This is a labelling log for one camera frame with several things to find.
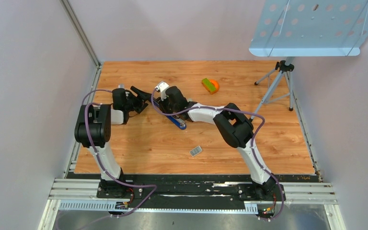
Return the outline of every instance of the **gray floor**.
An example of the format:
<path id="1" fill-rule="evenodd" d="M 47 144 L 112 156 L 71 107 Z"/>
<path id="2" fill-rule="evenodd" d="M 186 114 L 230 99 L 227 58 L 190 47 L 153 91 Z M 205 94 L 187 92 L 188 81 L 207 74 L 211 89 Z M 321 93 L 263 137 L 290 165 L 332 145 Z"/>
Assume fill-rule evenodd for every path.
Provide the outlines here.
<path id="1" fill-rule="evenodd" d="M 100 211 L 62 211 L 58 226 L 76 230 L 106 216 Z M 85 230 L 330 230 L 322 205 L 285 206 L 281 216 L 266 223 L 245 214 L 177 214 L 133 213 L 121 219 L 107 218 L 89 225 Z"/>

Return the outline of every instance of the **whiteboard stand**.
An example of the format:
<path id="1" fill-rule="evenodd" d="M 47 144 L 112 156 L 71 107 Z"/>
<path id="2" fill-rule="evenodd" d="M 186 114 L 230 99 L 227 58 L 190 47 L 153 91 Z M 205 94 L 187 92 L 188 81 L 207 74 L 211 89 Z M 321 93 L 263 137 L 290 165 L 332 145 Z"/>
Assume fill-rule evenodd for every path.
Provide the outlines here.
<path id="1" fill-rule="evenodd" d="M 259 57 L 357 56 L 368 37 L 368 0 L 266 0 L 249 51 Z M 279 71 L 257 106 L 290 96 L 293 110 L 293 79 L 291 71 Z M 282 76 L 289 93 L 270 101 Z"/>

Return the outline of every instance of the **wood grain surface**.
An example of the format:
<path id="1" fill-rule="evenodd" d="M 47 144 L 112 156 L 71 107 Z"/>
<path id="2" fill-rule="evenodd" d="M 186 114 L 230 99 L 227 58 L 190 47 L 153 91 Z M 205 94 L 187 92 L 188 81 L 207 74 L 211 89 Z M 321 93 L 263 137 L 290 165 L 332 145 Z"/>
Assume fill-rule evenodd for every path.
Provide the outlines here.
<path id="1" fill-rule="evenodd" d="M 126 89 L 134 85 L 152 92 L 157 83 L 165 81 L 176 85 L 187 99 L 211 106 L 232 102 L 253 112 L 267 90 L 266 80 L 258 86 L 254 82 L 274 65 L 273 61 L 105 62 L 98 89 L 113 90 L 123 83 Z M 220 90 L 210 95 L 201 84 L 203 78 L 217 80 Z M 287 92 L 282 79 L 273 97 Z M 256 136 L 257 147 L 272 172 L 311 174 L 311 159 L 296 113 L 288 110 L 288 100 L 286 97 L 260 109 L 266 124 Z M 112 103 L 112 97 L 97 92 L 94 101 Z M 259 123 L 254 119 L 255 128 Z M 203 152 L 192 157 L 189 151 L 198 145 Z M 187 122 L 187 129 L 180 130 L 151 105 L 130 118 L 127 125 L 112 126 L 111 146 L 125 173 L 249 173 L 241 155 L 225 143 L 214 125 Z M 75 173 L 99 173 L 86 148 L 80 150 Z"/>

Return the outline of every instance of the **wooden tabletop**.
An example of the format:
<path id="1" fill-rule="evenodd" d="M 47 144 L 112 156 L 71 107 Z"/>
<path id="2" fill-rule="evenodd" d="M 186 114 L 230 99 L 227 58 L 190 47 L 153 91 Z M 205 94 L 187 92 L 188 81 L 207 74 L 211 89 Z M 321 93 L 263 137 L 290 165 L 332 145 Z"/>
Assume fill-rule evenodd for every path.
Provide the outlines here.
<path id="1" fill-rule="evenodd" d="M 267 81 L 254 82 L 275 66 L 273 61 L 151 61 L 105 62 L 98 89 L 113 90 L 119 84 L 152 92 L 160 81 L 177 86 L 184 97 L 211 106 L 232 102 L 253 112 L 267 90 Z M 201 80 L 217 80 L 220 89 L 209 94 Z M 287 93 L 284 79 L 273 97 Z M 107 92 L 97 92 L 97 103 L 112 103 Z M 288 97 L 263 105 L 259 114 L 266 124 L 256 136 L 257 147 L 274 173 L 312 174 L 314 169 L 295 112 L 288 110 Z M 260 120 L 255 118 L 256 128 Z M 187 122 L 180 130 L 151 105 L 126 125 L 112 126 L 111 147 L 125 173 L 248 174 L 239 152 L 229 147 L 211 124 Z M 203 151 L 189 153 L 196 146 Z M 99 173 L 92 155 L 81 148 L 75 173 Z"/>

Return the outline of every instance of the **orange object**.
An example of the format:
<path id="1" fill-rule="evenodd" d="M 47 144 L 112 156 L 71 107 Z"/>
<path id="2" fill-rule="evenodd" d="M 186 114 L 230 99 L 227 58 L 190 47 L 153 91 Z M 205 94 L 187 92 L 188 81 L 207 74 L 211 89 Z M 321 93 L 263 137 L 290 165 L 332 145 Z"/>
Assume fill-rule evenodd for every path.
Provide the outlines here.
<path id="1" fill-rule="evenodd" d="M 210 94 L 214 94 L 219 90 L 219 84 L 216 80 L 204 78 L 202 79 L 201 83 Z"/>

